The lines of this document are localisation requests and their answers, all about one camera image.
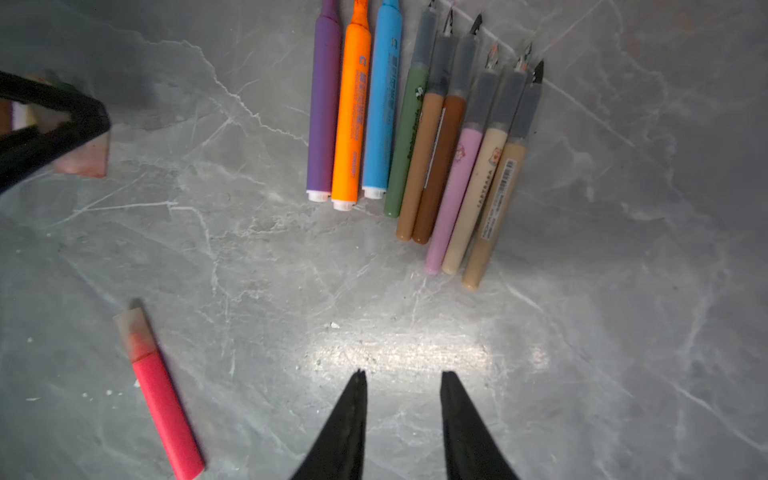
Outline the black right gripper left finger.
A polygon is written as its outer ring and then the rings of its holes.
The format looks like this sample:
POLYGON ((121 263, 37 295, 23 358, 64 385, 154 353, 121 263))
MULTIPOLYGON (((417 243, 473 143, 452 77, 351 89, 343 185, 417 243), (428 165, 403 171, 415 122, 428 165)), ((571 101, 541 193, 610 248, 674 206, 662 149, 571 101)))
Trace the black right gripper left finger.
POLYGON ((360 480, 367 420, 367 379, 355 371, 304 461, 292 476, 300 479, 360 480))

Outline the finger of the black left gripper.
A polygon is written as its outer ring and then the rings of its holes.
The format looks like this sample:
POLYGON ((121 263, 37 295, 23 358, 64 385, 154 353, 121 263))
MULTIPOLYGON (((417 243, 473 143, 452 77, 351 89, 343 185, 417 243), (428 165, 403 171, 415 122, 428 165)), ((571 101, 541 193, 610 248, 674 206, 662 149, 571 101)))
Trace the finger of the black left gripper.
POLYGON ((111 130, 102 102, 70 84, 1 74, 1 191, 111 130))

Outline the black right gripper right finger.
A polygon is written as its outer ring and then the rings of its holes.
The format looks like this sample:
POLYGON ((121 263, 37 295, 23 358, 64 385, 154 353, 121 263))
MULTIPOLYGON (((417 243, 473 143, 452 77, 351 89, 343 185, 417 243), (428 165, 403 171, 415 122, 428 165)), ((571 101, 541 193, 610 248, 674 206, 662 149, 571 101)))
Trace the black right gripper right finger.
POLYGON ((447 478, 518 480, 453 371, 442 373, 440 400, 447 478))

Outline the lilac cap beige pen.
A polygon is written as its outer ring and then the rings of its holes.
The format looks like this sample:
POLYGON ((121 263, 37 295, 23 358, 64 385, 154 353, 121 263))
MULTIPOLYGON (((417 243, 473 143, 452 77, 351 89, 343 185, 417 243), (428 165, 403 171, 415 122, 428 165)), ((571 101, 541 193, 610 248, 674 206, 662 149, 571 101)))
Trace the lilac cap beige pen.
POLYGON ((462 278, 463 286, 476 291, 485 275, 491 255, 500 236, 501 226, 511 202, 522 167, 525 164, 526 141, 542 93, 545 62, 541 59, 526 77, 527 83, 511 126, 506 143, 496 163, 490 189, 476 222, 475 241, 462 278))

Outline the tan brown pen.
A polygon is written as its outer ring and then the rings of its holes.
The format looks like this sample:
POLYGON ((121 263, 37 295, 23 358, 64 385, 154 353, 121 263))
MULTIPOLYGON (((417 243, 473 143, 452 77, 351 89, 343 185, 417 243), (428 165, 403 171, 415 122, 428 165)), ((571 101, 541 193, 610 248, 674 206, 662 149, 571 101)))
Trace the tan brown pen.
POLYGON ((442 31, 438 34, 432 64, 423 97, 419 125, 412 151, 396 236, 409 241, 414 231, 416 215, 425 185, 434 142, 442 119, 447 96, 457 37, 453 33, 454 8, 450 7, 442 31))

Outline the beige capybara pen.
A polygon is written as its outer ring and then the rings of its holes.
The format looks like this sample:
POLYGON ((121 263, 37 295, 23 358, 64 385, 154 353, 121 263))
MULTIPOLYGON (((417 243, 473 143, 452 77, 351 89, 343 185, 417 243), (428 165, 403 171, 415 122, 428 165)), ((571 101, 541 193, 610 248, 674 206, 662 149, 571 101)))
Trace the beige capybara pen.
POLYGON ((531 52, 532 43, 529 42, 514 69, 502 78, 501 89, 490 112, 487 129, 442 263, 442 270, 446 274, 455 275, 458 272, 470 243, 528 78, 531 52))

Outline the purple highlighter pen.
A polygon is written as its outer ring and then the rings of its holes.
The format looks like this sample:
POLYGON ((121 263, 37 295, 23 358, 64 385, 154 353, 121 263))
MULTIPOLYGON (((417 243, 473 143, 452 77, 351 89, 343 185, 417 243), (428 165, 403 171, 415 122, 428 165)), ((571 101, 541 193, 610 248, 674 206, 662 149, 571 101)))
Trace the purple highlighter pen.
POLYGON ((338 115, 342 31, 338 2, 324 0, 315 23, 306 192, 330 199, 338 115))

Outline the orange highlighter pen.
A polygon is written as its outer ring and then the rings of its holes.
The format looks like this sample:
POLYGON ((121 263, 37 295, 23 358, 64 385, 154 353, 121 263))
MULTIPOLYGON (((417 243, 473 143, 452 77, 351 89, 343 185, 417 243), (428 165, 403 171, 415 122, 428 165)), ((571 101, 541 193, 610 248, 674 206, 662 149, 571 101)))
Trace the orange highlighter pen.
POLYGON ((358 201, 372 36, 368 0, 355 0, 344 42, 331 201, 348 212, 358 201))

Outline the pink cap brown pen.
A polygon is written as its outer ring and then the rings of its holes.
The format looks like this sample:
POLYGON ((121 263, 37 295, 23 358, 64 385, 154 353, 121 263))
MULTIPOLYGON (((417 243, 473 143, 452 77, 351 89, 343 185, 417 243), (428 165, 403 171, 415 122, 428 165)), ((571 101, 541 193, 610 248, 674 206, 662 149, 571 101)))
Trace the pink cap brown pen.
POLYGON ((443 103, 436 147, 426 185, 422 191, 412 239, 427 244, 434 230, 441 199, 446 187, 451 158, 456 147, 466 110, 475 57, 479 46, 478 31, 483 23, 479 13, 469 32, 458 43, 453 60, 448 95, 443 103))

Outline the green fountain pen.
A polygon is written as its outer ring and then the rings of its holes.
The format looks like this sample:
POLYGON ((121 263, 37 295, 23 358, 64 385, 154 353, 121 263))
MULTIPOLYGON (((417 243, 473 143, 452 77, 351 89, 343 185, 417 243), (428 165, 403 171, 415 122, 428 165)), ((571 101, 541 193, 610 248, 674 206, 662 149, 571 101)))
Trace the green fountain pen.
POLYGON ((397 123, 389 183, 383 209, 383 213, 390 218, 397 218, 400 215, 413 144, 429 77, 438 23, 437 9, 434 4, 434 1, 430 1, 421 14, 406 83, 403 88, 403 102, 397 123))

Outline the blue highlighter pen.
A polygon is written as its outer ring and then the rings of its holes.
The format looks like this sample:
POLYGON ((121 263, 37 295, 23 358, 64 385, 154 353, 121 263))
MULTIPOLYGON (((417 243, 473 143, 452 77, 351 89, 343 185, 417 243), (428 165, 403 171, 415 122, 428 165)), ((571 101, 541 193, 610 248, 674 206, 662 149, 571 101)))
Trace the blue highlighter pen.
POLYGON ((362 180, 364 197, 372 200, 382 199, 388 187, 401 35, 399 1, 383 1, 375 25, 362 180))

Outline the brown lilac pen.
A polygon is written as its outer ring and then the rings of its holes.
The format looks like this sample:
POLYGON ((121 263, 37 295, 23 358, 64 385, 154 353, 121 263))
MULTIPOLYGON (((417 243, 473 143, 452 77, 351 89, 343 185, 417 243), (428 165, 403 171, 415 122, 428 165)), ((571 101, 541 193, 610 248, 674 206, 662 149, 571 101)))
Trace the brown lilac pen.
POLYGON ((476 78, 462 129, 455 148, 447 184, 429 245, 425 271, 436 275, 442 263, 459 215, 460 206, 476 161, 483 131, 499 83, 499 44, 495 42, 488 52, 485 66, 476 78))

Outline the pink highlighter pen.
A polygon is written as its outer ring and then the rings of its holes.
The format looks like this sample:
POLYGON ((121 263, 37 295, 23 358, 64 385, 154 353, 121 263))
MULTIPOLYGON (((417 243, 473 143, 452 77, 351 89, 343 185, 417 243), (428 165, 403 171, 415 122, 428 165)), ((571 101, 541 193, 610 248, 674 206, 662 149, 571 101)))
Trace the pink highlighter pen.
POLYGON ((205 462, 141 303, 114 320, 175 477, 197 478, 205 462))

